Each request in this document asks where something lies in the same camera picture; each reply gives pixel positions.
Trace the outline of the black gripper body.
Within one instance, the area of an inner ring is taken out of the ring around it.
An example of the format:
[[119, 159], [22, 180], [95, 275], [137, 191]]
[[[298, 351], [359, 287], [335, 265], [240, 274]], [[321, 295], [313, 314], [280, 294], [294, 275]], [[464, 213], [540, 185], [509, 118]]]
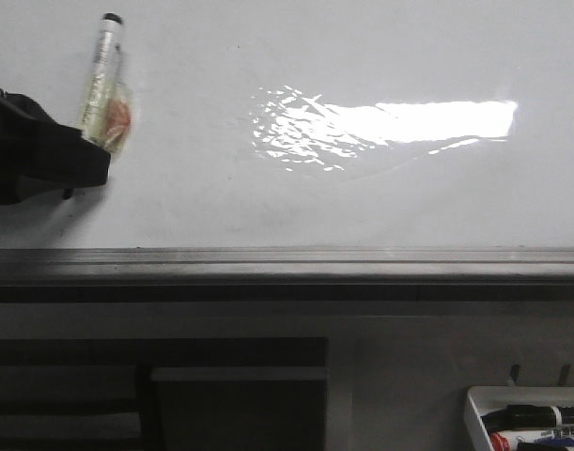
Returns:
[[0, 88], [0, 205], [52, 191], [106, 184], [111, 162], [103, 148], [73, 127], [54, 121], [23, 94]]

